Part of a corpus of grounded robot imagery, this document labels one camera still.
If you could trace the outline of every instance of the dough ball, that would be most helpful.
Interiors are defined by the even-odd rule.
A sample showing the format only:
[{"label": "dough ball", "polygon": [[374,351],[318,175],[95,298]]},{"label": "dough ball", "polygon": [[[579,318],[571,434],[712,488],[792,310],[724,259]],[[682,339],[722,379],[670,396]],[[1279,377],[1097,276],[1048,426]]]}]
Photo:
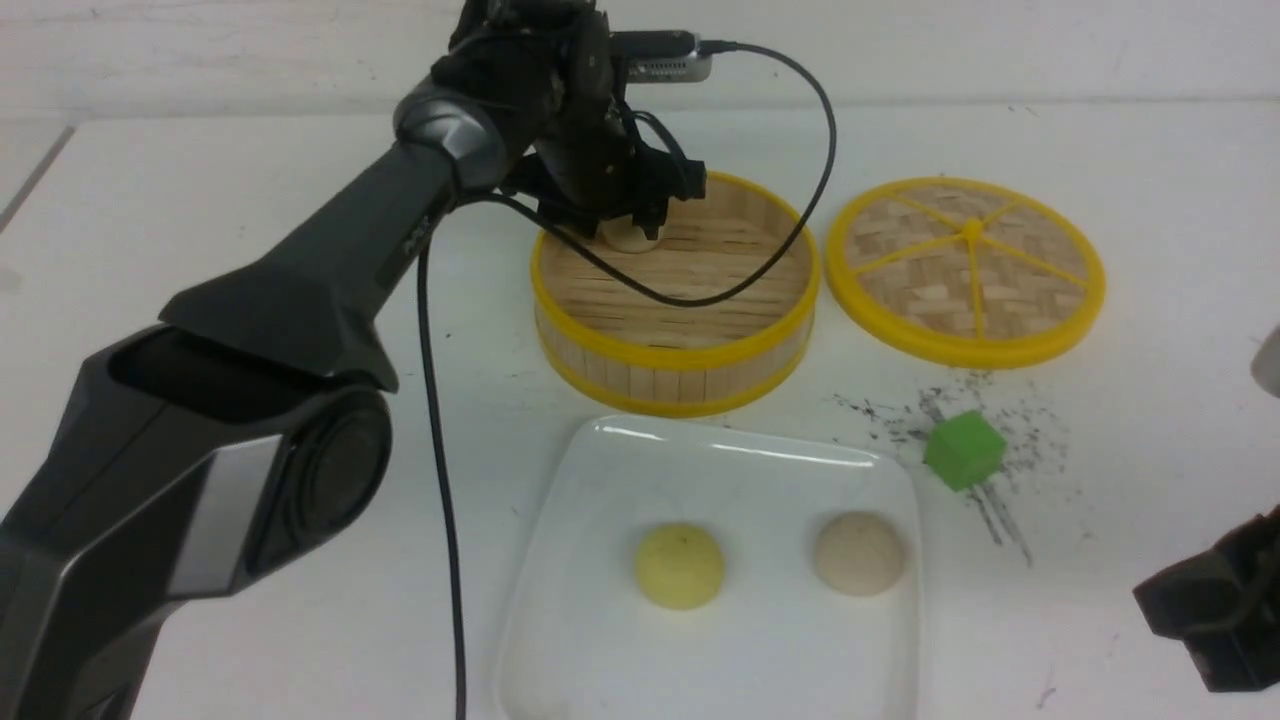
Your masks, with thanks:
[{"label": "dough ball", "polygon": [[836,592],[867,597],[893,587],[906,568],[897,532],[872,512],[845,512],[818,533],[814,569]]},{"label": "dough ball", "polygon": [[655,605],[692,610],[719,593],[724,556],[716,538],[696,525],[660,525],[640,541],[635,573],[640,592]]}]

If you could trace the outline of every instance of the black cable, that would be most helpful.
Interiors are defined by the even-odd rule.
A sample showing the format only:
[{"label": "black cable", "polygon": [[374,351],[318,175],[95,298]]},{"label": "black cable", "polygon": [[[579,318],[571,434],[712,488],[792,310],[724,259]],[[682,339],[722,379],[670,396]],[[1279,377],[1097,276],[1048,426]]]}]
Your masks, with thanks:
[{"label": "black cable", "polygon": [[[483,195],[479,197],[466,200],[462,202],[462,205],[471,205],[474,202],[497,202],[498,205],[506,205],[507,208],[511,208],[512,210],[524,215],[526,219],[538,224],[540,228],[547,231],[547,233],[550,234],[552,237],[567,245],[570,250],[576,252],[580,258],[582,258],[584,260],[598,268],[604,274],[618,281],[623,286],[634,290],[635,292],[639,292],[640,295],[648,297],[649,300],[660,302],[663,305],[671,305],[673,307],[707,307],[709,305],[716,305],[717,302],[723,302],[739,295],[744,290],[751,287],[753,284],[755,284],[756,281],[768,274],[768,272],[773,269],[773,265],[776,265],[778,260],[781,260],[787,254],[787,251],[791,250],[791,246],[795,245],[796,238],[800,237],[800,233],[804,232],[805,225],[809,223],[809,218],[813,215],[814,208],[818,206],[818,201],[822,199],[823,191],[827,190],[827,181],[831,179],[831,172],[836,165],[836,110],[831,106],[831,100],[827,97],[827,91],[823,90],[822,83],[818,82],[818,78],[815,78],[813,73],[805,69],[804,65],[783,55],[782,53],[778,53],[777,50],[771,50],[768,47],[762,47],[759,45],[748,45],[742,42],[727,42],[717,40],[703,42],[701,47],[705,55],[718,55],[722,53],[753,53],[756,55],[764,55],[765,58],[771,58],[773,60],[782,63],[783,65],[795,70],[796,74],[804,78],[805,82],[808,82],[809,86],[813,87],[814,92],[818,94],[818,100],[822,102],[822,111],[827,117],[827,160],[823,164],[822,177],[818,179],[818,187],[814,188],[813,196],[809,199],[809,204],[805,206],[804,211],[800,213],[800,219],[796,222],[795,228],[791,229],[791,233],[787,236],[787,238],[782,242],[782,245],[778,246],[777,251],[774,251],[773,255],[764,261],[764,264],[762,264],[754,273],[748,275],[746,279],[744,279],[742,282],[737,283],[736,286],[723,292],[718,292],[716,295],[710,295],[707,297],[696,297],[696,299],[673,297],[671,295],[664,295],[662,292],[653,290],[646,284],[641,283],[640,281],[632,278],[631,275],[623,273],[622,270],[614,268],[607,260],[602,259],[595,252],[591,252],[585,245],[582,245],[581,241],[575,238],[572,234],[548,223],[541,217],[539,217],[538,213],[535,213],[534,210],[531,210],[530,208],[527,208],[526,205],[524,205],[517,200],[513,200],[503,195]],[[648,113],[634,111],[631,113],[631,117],[635,119],[640,119],[641,114],[648,114]],[[654,132],[658,132],[659,137],[662,137],[663,135],[657,129],[657,127],[654,127]]]},{"label": "black cable", "polygon": [[[621,282],[622,284],[630,287],[631,290],[655,300],[664,305],[673,305],[676,307],[705,307],[708,305],[714,305],[733,297],[735,295],[742,292],[744,290],[751,287],[756,281],[764,277],[778,260],[786,255],[787,250],[795,243],[800,233],[804,232],[805,224],[809,222],[809,217],[813,214],[814,208],[818,205],[818,200],[822,197],[823,191],[827,187],[827,181],[831,178],[832,167],[836,163],[836,113],[831,106],[831,100],[827,99],[827,92],[822,88],[822,83],[818,78],[813,77],[809,70],[806,70],[800,63],[796,63],[791,58],[787,58],[782,53],[769,50],[768,47],[760,47],[756,45],[744,45],[739,42],[718,42],[710,41],[703,44],[703,50],[708,55],[716,55],[721,53],[755,53],[758,55],[764,55],[778,60],[780,63],[787,65],[792,70],[800,74],[805,81],[813,86],[814,91],[818,94],[818,99],[822,101],[823,113],[827,115],[827,161],[823,165],[822,178],[818,181],[818,187],[813,192],[813,197],[809,200],[809,205],[805,206],[804,213],[800,214],[799,222],[796,222],[795,228],[791,234],[787,236],[786,241],[778,247],[778,250],[771,256],[759,269],[751,273],[746,279],[739,284],[731,287],[730,290],[709,296],[700,297],[695,300],[687,300],[682,297],[671,297],[654,291],[639,281],[631,278],[626,273],[618,270],[609,263],[604,261],[594,252],[588,250],[581,242],[577,241],[570,233],[559,229],[558,227],[548,223],[541,217],[538,215],[532,209],[525,206],[520,201],[503,196],[503,195],[484,195],[480,197],[472,197],[458,204],[458,206],[472,205],[476,202],[495,202],[498,205],[506,205],[512,210],[516,210],[529,220],[541,227],[544,231],[550,233],[553,237],[559,238],[562,242],[570,246],[575,252],[581,255],[586,261],[591,263],[605,274],[613,279]],[[675,136],[667,131],[666,126],[662,124],[658,118],[650,113],[630,111],[627,109],[628,120],[634,124],[636,119],[644,122],[654,129],[658,137],[667,146],[667,150],[675,155],[677,159],[684,159],[684,150],[680,143],[676,142]],[[426,305],[426,261],[428,255],[431,250],[431,236],[428,233],[426,241],[422,245],[422,252],[417,259],[417,332],[419,343],[422,352],[422,382],[426,386],[426,410],[428,419],[431,429],[431,450],[435,455],[435,477],[440,487],[440,511],[444,515],[444,538],[449,557],[449,600],[452,603],[452,616],[453,616],[453,675],[456,683],[456,702],[454,702],[454,717],[456,720],[466,720],[467,716],[467,653],[466,653],[466,625],[462,618],[462,568],[461,568],[461,553],[458,552],[458,528],[457,520],[453,514],[453,491],[449,487],[449,469],[448,462],[444,459],[444,432],[443,423],[440,421],[440,398],[439,388],[435,384],[435,363],[431,357],[431,324]]]},{"label": "black cable", "polygon": [[453,516],[453,491],[449,468],[444,461],[444,433],[440,423],[439,389],[435,387],[435,363],[431,359],[431,323],[426,309],[426,256],[431,250],[431,233],[417,256],[417,336],[422,348],[422,382],[426,383],[426,414],[431,425],[431,450],[435,452],[435,478],[440,486],[440,511],[444,515],[444,539],[449,555],[449,598],[453,603],[453,678],[454,717],[467,716],[467,646],[462,623],[462,568],[458,553],[458,528]]}]

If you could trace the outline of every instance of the bamboo steamer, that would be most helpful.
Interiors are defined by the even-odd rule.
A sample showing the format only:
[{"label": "bamboo steamer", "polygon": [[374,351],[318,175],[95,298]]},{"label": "bamboo steamer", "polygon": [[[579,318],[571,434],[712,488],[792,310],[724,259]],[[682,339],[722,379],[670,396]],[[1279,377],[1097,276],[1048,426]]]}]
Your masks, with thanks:
[{"label": "bamboo steamer", "polygon": [[[657,249],[590,247],[659,292],[703,297],[759,268],[797,220],[768,190],[709,173],[704,200],[671,204]],[[791,374],[809,340],[822,273],[805,228],[759,282],[709,307],[649,300],[547,233],[534,247],[531,275],[543,351],[564,380],[628,413],[691,418],[751,402]]]},{"label": "bamboo steamer", "polygon": [[1084,234],[1048,206],[960,178],[873,188],[836,219],[827,275],[863,328],[961,368],[1020,368],[1080,342],[1106,274]]}]

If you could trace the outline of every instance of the green cube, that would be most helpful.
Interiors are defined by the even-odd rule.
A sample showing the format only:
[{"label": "green cube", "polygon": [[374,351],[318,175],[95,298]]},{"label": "green cube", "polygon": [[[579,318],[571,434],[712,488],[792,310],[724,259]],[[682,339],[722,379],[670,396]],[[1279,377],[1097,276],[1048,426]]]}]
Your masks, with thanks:
[{"label": "green cube", "polygon": [[956,415],[933,428],[924,464],[951,489],[960,492],[1000,469],[1009,446],[977,410]]}]

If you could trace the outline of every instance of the table surface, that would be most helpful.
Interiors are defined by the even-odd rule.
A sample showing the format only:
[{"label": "table surface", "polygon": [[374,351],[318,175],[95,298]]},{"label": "table surface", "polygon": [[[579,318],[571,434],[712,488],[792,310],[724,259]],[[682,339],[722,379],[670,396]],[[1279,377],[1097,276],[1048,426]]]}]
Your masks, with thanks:
[{"label": "table surface", "polygon": [[[691,156],[795,205],[822,158],[815,111],[671,113]],[[908,106],[840,113],[813,227],[913,176],[1006,184],[1071,218],[1108,273],[1092,334],[1042,366],[936,366],[847,320],[828,293],[777,391],[701,421],[858,446],[913,475],[925,542],[922,716],[1272,717],[1276,692],[1211,696],[1130,591],[1280,502],[1280,401],[1249,359],[1280,320],[1280,105]],[[40,464],[79,360],[168,297],[253,259],[388,143],[387,119],[83,126],[0,238],[0,503]],[[436,233],[431,318],[460,520],[475,717],[559,454],[608,409],[548,368],[531,322],[534,229],[468,208]],[[365,515],[230,601],[180,610],[136,717],[416,717],[452,707],[443,525],[412,283],[379,329],[403,377],[397,446]],[[982,407],[1010,471],[975,498],[920,462],[928,419]]]}]

